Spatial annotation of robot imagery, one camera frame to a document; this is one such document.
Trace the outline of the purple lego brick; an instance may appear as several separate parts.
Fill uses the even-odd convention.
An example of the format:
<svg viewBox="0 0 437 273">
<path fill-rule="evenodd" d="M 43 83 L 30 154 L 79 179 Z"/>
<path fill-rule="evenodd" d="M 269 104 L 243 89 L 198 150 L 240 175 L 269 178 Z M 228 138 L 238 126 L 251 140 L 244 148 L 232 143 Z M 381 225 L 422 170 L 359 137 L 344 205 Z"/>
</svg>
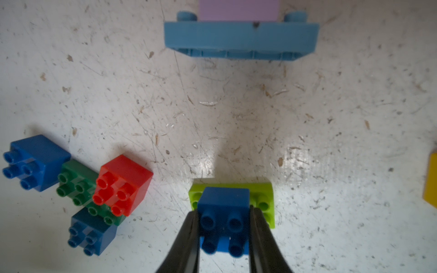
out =
<svg viewBox="0 0 437 273">
<path fill-rule="evenodd" d="M 204 22 L 275 22 L 279 0 L 203 0 L 198 19 Z"/>
</svg>

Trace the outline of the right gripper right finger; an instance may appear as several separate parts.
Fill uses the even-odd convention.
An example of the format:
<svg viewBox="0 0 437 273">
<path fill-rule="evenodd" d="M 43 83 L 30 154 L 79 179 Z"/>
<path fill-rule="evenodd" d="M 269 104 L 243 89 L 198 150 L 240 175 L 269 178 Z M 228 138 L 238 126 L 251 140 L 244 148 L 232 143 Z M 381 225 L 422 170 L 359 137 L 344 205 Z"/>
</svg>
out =
<svg viewBox="0 0 437 273">
<path fill-rule="evenodd" d="M 249 263 L 251 273 L 293 273 L 273 237 L 262 210 L 250 206 Z"/>
</svg>

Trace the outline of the light blue lego brick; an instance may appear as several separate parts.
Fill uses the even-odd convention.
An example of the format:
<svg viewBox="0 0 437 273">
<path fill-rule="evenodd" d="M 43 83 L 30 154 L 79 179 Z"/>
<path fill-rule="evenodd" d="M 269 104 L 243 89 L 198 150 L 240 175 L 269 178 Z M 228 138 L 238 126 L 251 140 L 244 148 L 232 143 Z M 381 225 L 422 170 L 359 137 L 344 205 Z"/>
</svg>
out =
<svg viewBox="0 0 437 273">
<path fill-rule="evenodd" d="M 307 13 L 287 13 L 282 22 L 199 22 L 180 11 L 164 23 L 165 46 L 192 58 L 294 61 L 316 49 L 320 25 Z"/>
</svg>

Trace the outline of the lime green lego brick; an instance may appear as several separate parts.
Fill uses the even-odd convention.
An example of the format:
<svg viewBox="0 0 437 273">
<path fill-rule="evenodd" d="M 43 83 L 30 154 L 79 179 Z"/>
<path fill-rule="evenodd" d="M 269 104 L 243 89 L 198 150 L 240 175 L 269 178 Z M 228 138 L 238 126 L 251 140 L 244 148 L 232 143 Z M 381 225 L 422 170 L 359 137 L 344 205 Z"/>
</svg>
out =
<svg viewBox="0 0 437 273">
<path fill-rule="evenodd" d="M 262 210 L 269 227 L 275 229 L 274 191 L 271 182 L 193 183 L 188 191 L 192 210 L 197 208 L 197 204 L 207 187 L 248 189 L 250 191 L 250 204 Z"/>
</svg>

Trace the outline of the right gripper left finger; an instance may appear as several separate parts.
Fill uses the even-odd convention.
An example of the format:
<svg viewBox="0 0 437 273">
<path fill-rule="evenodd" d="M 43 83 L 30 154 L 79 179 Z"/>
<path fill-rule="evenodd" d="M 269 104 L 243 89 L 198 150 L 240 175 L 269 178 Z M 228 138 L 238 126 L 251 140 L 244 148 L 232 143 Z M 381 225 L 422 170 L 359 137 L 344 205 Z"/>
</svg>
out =
<svg viewBox="0 0 437 273">
<path fill-rule="evenodd" d="M 163 263 L 156 273 L 198 273 L 200 260 L 198 210 L 189 212 Z"/>
</svg>

